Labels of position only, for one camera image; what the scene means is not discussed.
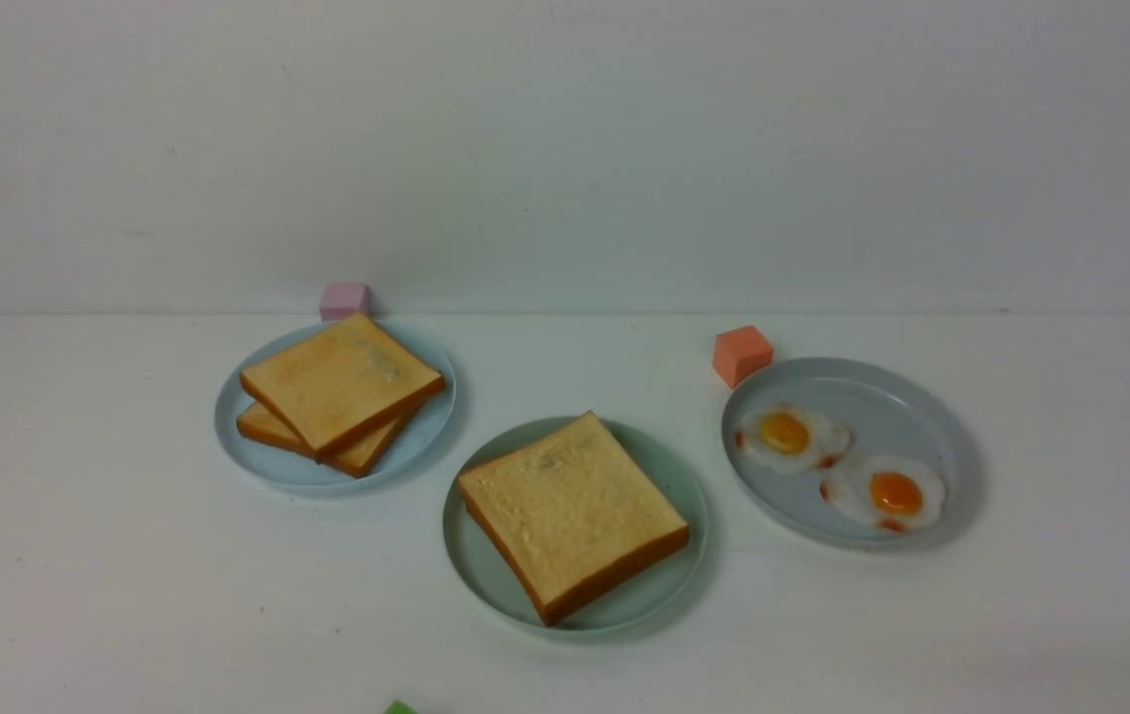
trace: pink cube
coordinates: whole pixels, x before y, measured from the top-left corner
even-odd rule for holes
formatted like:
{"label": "pink cube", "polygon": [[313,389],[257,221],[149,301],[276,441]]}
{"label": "pink cube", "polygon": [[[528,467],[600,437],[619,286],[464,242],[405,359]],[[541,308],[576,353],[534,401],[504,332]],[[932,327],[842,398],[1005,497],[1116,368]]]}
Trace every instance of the pink cube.
{"label": "pink cube", "polygon": [[351,313],[370,315],[370,288],[359,281],[330,281],[319,304],[322,321],[341,321]]}

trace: plate rim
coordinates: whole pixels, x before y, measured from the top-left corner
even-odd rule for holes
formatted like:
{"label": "plate rim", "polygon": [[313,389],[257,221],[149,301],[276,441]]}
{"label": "plate rim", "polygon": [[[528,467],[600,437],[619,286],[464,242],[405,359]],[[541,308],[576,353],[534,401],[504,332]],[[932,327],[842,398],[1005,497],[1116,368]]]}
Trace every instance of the plate rim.
{"label": "plate rim", "polygon": [[[951,446],[951,452],[957,459],[955,464],[957,465],[958,474],[963,477],[963,481],[959,482],[958,499],[955,503],[954,510],[946,510],[945,516],[946,521],[941,524],[933,525],[933,528],[922,529],[918,532],[911,532],[901,534],[901,537],[886,539],[886,540],[870,540],[870,539],[859,539],[851,537],[837,537],[837,534],[826,533],[819,529],[810,528],[801,521],[792,519],[790,515],[784,514],[777,507],[773,507],[767,503],[758,493],[755,493],[750,485],[741,477],[740,471],[737,470],[736,462],[733,462],[732,456],[728,453],[728,427],[727,427],[727,416],[729,410],[732,408],[732,402],[736,401],[737,395],[742,393],[742,390],[747,383],[751,383],[751,380],[762,380],[764,375],[770,375],[772,372],[779,371],[788,365],[799,365],[799,363],[836,363],[836,365],[847,366],[851,369],[863,369],[873,372],[877,375],[886,376],[889,380],[895,380],[897,383],[904,384],[907,389],[913,390],[913,393],[919,394],[924,401],[936,407],[936,410],[940,411],[940,417],[945,420],[945,424],[954,426],[955,433],[947,434],[945,428],[939,428],[939,433],[942,438],[946,438]],[[860,380],[851,380],[857,384],[866,384],[869,388],[877,389],[878,392],[884,392],[890,394],[892,390],[878,388],[877,384],[863,383]],[[932,420],[932,424],[940,424],[939,420]],[[794,357],[790,360],[775,362],[773,365],[763,367],[763,369],[755,371],[746,378],[741,380],[740,384],[737,384],[736,389],[728,394],[728,400],[723,403],[723,410],[720,412],[720,446],[723,449],[723,459],[728,462],[728,470],[732,471],[732,478],[740,484],[741,491],[746,494],[756,507],[763,512],[764,515],[768,516],[773,523],[782,525],[782,528],[788,531],[799,534],[799,537],[809,540],[810,542],[818,543],[818,546],[827,546],[832,548],[840,548],[841,550],[855,551],[855,552],[905,552],[923,550],[924,548],[937,548],[946,546],[947,542],[954,541],[958,537],[960,531],[963,531],[970,524],[974,511],[977,510],[982,499],[983,489],[983,473],[982,473],[982,456],[977,451],[976,443],[974,443],[970,430],[965,428],[963,420],[957,417],[957,415],[948,408],[948,406],[937,398],[936,394],[929,392],[922,385],[919,385],[913,380],[905,377],[904,375],[897,374],[897,372],[886,369],[886,367],[879,367],[870,362],[852,360],[847,357]]]}
{"label": "plate rim", "polygon": [[385,329],[389,334],[392,334],[393,339],[400,339],[397,333],[398,331],[401,331],[401,333],[409,336],[409,339],[411,340],[428,343],[428,347],[442,358],[443,365],[433,366],[446,376],[445,390],[442,392],[442,394],[447,393],[450,395],[450,398],[446,399],[445,418],[442,420],[441,428],[436,430],[436,434],[433,434],[432,438],[427,439],[427,442],[419,447],[419,451],[411,453],[401,462],[401,464],[397,464],[395,467],[392,467],[392,469],[374,470],[371,471],[370,474],[363,476],[360,479],[355,479],[350,474],[332,469],[332,467],[322,465],[332,474],[338,474],[339,479],[342,479],[330,484],[278,482],[278,480],[273,480],[269,478],[269,476],[260,474],[259,471],[252,469],[252,467],[243,464],[242,460],[235,458],[234,453],[229,451],[227,435],[228,438],[243,439],[243,437],[242,435],[238,435],[238,430],[232,428],[232,426],[226,426],[224,428],[217,417],[221,411],[221,402],[232,401],[235,394],[243,392],[242,384],[238,381],[240,372],[243,371],[243,367],[250,365],[250,363],[259,362],[269,356],[269,354],[278,352],[280,349],[290,347],[292,345],[298,342],[298,340],[305,339],[311,334],[319,333],[319,331],[328,329],[338,322],[319,321],[313,324],[302,326],[301,329],[289,330],[287,333],[279,334],[275,339],[267,340],[266,343],[260,345],[257,349],[253,349],[253,351],[249,352],[246,357],[243,357],[243,360],[238,362],[237,366],[234,366],[233,369],[229,371],[229,376],[227,376],[224,383],[220,384],[220,392],[216,393],[216,401],[212,402],[211,410],[211,426],[212,429],[216,430],[216,442],[220,444],[220,452],[224,452],[224,455],[228,456],[229,461],[232,461],[235,467],[246,471],[247,474],[251,474],[258,482],[266,485],[267,488],[273,489],[275,491],[290,494],[290,496],[302,496],[307,498],[355,496],[355,494],[359,494],[362,491],[370,491],[370,489],[377,487],[380,484],[391,482],[391,480],[398,478],[398,476],[409,473],[410,470],[419,463],[420,459],[427,455],[427,453],[434,449],[435,444],[441,441],[442,434],[445,434],[445,429],[451,424],[451,418],[454,417],[454,407],[459,397],[458,371],[454,368],[454,362],[451,360],[451,356],[445,351],[445,349],[442,348],[441,343],[437,343],[432,336],[426,333],[426,331],[415,329],[409,324],[402,324],[399,321],[384,320],[384,317],[373,316],[373,320],[375,321],[375,324]]}
{"label": "plate rim", "polygon": [[[498,607],[486,600],[486,598],[481,597],[481,593],[477,592],[472,586],[470,586],[468,580],[463,575],[463,572],[460,572],[459,565],[455,561],[454,550],[452,550],[451,548],[451,529],[450,524],[447,523],[447,514],[451,511],[451,503],[455,503],[457,505],[455,510],[459,512],[460,516],[472,519],[472,515],[467,514],[467,510],[463,507],[463,497],[461,497],[458,493],[459,476],[463,474],[469,467],[475,465],[472,464],[472,460],[473,456],[477,455],[479,451],[488,446],[489,443],[496,442],[496,439],[504,437],[505,434],[510,434],[513,433],[513,430],[524,428],[524,426],[546,424],[546,421],[553,421],[553,424],[559,424],[560,426],[564,426],[570,424],[570,421],[577,419],[577,417],[579,417],[577,415],[574,415],[574,416],[553,416],[553,417],[540,417],[537,419],[529,419],[525,421],[521,421],[521,424],[519,425],[510,426],[506,429],[502,429],[499,430],[499,433],[492,435],[492,437],[484,439],[484,442],[479,444],[479,446],[475,447],[475,450],[472,451],[472,455],[466,458],[463,464],[459,467],[458,473],[455,473],[454,478],[451,479],[450,487],[446,488],[445,498],[443,498],[442,502],[442,546],[445,548],[445,556],[446,560],[450,561],[452,575],[454,575],[454,577],[459,581],[459,584],[463,586],[464,591],[468,593],[468,597],[472,598],[473,601],[476,601],[479,606],[481,606],[483,610],[495,615],[498,620],[502,620],[502,622],[506,622],[511,625],[511,627],[520,629],[520,632],[536,634],[536,636],[539,637],[555,638],[556,641],[589,641],[589,638],[609,637],[612,636],[614,634],[627,632],[627,629],[633,629],[638,625],[646,624],[649,620],[653,620],[654,618],[657,618],[657,616],[664,613],[664,611],[668,610],[670,606],[675,604],[675,602],[678,602],[679,599],[684,597],[684,593],[687,592],[687,589],[690,587],[692,584],[695,583],[696,580],[701,577],[706,552],[709,552],[709,543],[711,541],[711,530],[713,530],[714,528],[713,520],[711,519],[710,503],[706,502],[705,497],[705,488],[702,488],[701,479],[697,478],[696,470],[693,469],[690,462],[687,462],[686,459],[680,456],[677,452],[672,451],[670,447],[666,446],[666,444],[662,443],[661,439],[654,438],[654,436],[646,433],[646,430],[636,428],[635,426],[629,426],[625,424],[625,421],[620,421],[618,419],[609,419],[600,417],[601,424],[605,425],[606,428],[610,430],[610,433],[611,430],[614,430],[615,426],[618,426],[619,429],[631,430],[634,434],[640,434],[641,437],[646,438],[651,443],[654,443],[655,446],[660,449],[660,451],[662,451],[663,453],[666,453],[666,455],[669,455],[675,461],[679,462],[680,465],[683,465],[684,474],[687,476],[687,481],[692,484],[693,487],[692,491],[695,495],[695,500],[697,503],[697,506],[699,506],[702,514],[701,519],[702,528],[699,529],[701,537],[693,538],[690,541],[688,541],[692,543],[692,548],[695,549],[695,557],[693,557],[693,563],[690,566],[688,566],[687,573],[684,574],[684,577],[683,580],[679,581],[679,583],[675,584],[675,587],[668,593],[668,595],[666,595],[660,602],[657,602],[655,606],[652,606],[651,609],[647,609],[645,612],[642,612],[641,615],[634,616],[634,618],[627,620],[620,620],[620,622],[616,622],[614,625],[606,625],[606,627],[602,628],[562,629],[559,627],[547,627],[547,625],[541,624],[541,620],[538,620],[538,622],[530,622],[529,620],[520,620],[518,618],[514,618],[513,615],[502,611],[501,609],[498,609]],[[488,534],[484,533],[484,530],[481,530],[481,534],[483,538],[489,539]]]}

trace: orange cube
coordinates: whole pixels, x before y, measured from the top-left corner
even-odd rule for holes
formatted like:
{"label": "orange cube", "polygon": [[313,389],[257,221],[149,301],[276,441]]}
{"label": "orange cube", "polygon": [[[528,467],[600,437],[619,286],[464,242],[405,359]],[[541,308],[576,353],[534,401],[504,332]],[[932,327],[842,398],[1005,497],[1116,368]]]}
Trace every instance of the orange cube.
{"label": "orange cube", "polygon": [[714,371],[729,388],[772,363],[772,343],[754,325],[714,338]]}

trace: green object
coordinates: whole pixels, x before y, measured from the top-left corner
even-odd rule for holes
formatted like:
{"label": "green object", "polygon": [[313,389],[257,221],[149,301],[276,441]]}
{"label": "green object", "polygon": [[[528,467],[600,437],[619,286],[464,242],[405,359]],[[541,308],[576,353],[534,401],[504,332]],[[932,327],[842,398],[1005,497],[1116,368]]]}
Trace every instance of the green object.
{"label": "green object", "polygon": [[[529,421],[516,426],[504,434],[496,435],[486,443],[461,471],[483,464],[483,462],[515,451],[521,446],[551,434],[560,426],[570,424],[576,417],[553,417]],[[711,531],[710,514],[705,506],[705,496],[696,476],[686,461],[675,455],[673,451],[662,443],[643,434],[632,426],[625,426],[605,419],[610,433],[618,443],[636,460],[643,473],[652,480],[659,491],[684,516],[690,531],[687,548],[668,557],[652,568],[636,575],[615,589],[608,595],[601,597],[592,604],[583,607],[564,622],[553,628],[542,625],[532,602],[520,587],[516,575],[511,571],[502,556],[486,538],[481,525],[478,525],[463,506],[463,497],[459,495],[457,485],[451,485],[442,514],[442,529],[445,537],[445,548],[451,557],[451,564],[473,595],[495,612],[504,616],[519,628],[529,629],[533,634],[553,638],[577,638],[611,636],[618,629],[643,622],[654,613],[671,604],[699,571],[705,556],[705,540]]]}

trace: light blue plate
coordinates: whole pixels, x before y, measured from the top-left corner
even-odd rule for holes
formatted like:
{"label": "light blue plate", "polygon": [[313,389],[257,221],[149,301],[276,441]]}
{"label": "light blue plate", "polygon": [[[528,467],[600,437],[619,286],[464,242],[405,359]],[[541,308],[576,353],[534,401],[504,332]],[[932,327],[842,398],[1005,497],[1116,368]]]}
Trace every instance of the light blue plate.
{"label": "light blue plate", "polygon": [[[932,467],[948,484],[948,499],[931,528],[899,534],[838,514],[819,496],[824,476],[777,476],[736,446],[741,420],[753,410],[799,403],[850,426],[850,451],[895,453]],[[942,402],[911,381],[863,362],[805,357],[754,372],[723,409],[723,449],[741,485],[777,523],[805,537],[855,550],[942,546],[964,531],[981,502],[980,460],[964,426]]]}
{"label": "light blue plate", "polygon": [[[577,417],[550,417],[529,421],[514,429],[498,434],[468,459],[459,472],[497,456],[505,455],[530,443],[555,433]],[[629,453],[657,487],[669,499],[688,524],[687,548],[666,557],[660,564],[647,568],[608,595],[598,598],[568,618],[548,628],[542,625],[532,602],[524,594],[516,575],[507,561],[502,559],[481,525],[463,505],[459,495],[458,479],[451,484],[442,512],[442,532],[445,550],[451,564],[472,591],[473,595],[497,615],[527,632],[545,637],[576,638],[610,636],[618,629],[631,628],[645,622],[662,611],[693,580],[705,556],[705,541],[710,537],[710,511],[705,506],[702,487],[696,482],[692,467],[683,461],[664,444],[643,434],[633,426],[605,419],[614,437]]]}
{"label": "light blue plate", "polygon": [[297,496],[306,497],[332,497],[346,496],[346,494],[364,491],[374,487],[375,484],[385,482],[394,476],[405,474],[410,467],[419,461],[429,446],[436,442],[445,428],[446,421],[451,420],[454,412],[454,398],[457,385],[454,377],[454,365],[451,365],[450,357],[445,356],[441,347],[433,342],[432,338],[419,333],[418,330],[407,329],[407,326],[394,324],[391,321],[379,321],[388,334],[393,336],[397,342],[405,345],[416,357],[427,363],[433,369],[437,369],[445,375],[445,392],[428,399],[424,403],[423,410],[410,420],[397,442],[388,449],[384,456],[370,474],[360,479],[350,478],[348,474],[339,473],[330,467],[314,464],[310,459],[298,456],[296,453],[280,451],[273,446],[251,442],[238,434],[238,428],[234,420],[243,410],[254,402],[251,394],[243,392],[242,384],[238,383],[238,372],[252,365],[252,363],[263,360],[270,354],[290,347],[302,339],[316,333],[319,330],[328,329],[330,322],[298,329],[292,333],[284,334],[275,339],[273,342],[257,349],[245,360],[234,367],[229,378],[225,380],[224,388],[220,388],[220,397],[216,398],[216,438],[220,439],[220,446],[225,453],[234,460],[235,464],[243,467],[252,474],[260,476],[267,485],[280,489],[280,491],[293,493]]}

